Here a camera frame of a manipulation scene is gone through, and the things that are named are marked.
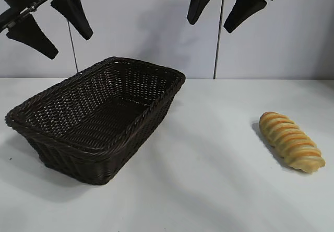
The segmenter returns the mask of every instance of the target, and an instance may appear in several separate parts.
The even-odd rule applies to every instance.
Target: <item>bread roll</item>
[[[317,145],[287,116],[266,112],[260,118],[259,127],[290,167],[313,173],[325,166]]]

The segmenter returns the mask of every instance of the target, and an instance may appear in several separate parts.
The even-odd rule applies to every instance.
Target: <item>white backdrop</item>
[[[186,20],[189,0],[82,0],[94,30],[73,28],[79,69],[109,56],[142,59],[213,78],[221,0],[199,22]],[[235,0],[225,0],[223,20]],[[0,1],[0,12],[7,8]],[[0,34],[0,77],[68,77],[75,63],[66,20],[49,4],[33,14],[59,49],[51,61]],[[274,0],[232,34],[222,30],[218,78],[334,78],[334,0]]]
[[[198,23],[187,19],[190,0],[82,0],[94,30],[74,34],[80,69],[109,56],[169,66],[188,78],[213,78],[221,0],[212,0]]]
[[[235,0],[225,0],[224,20]],[[334,79],[334,0],[274,0],[222,31],[218,78]]]
[[[0,13],[8,5],[0,0]],[[54,60],[0,33],[0,77],[68,77],[76,72],[66,19],[49,3],[33,14],[45,35],[58,48]]]

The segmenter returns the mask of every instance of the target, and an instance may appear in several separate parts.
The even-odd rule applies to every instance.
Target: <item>twisted bread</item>
[[[290,167],[313,173],[325,166],[317,145],[287,116],[266,112],[260,118],[259,127]]]

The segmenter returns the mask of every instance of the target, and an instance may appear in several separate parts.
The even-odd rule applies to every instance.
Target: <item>white tabletop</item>
[[[0,116],[60,79],[0,79]],[[286,168],[258,136],[288,115],[326,167]],[[44,167],[0,122],[1,232],[332,232],[334,82],[188,80],[163,123],[107,185]]]

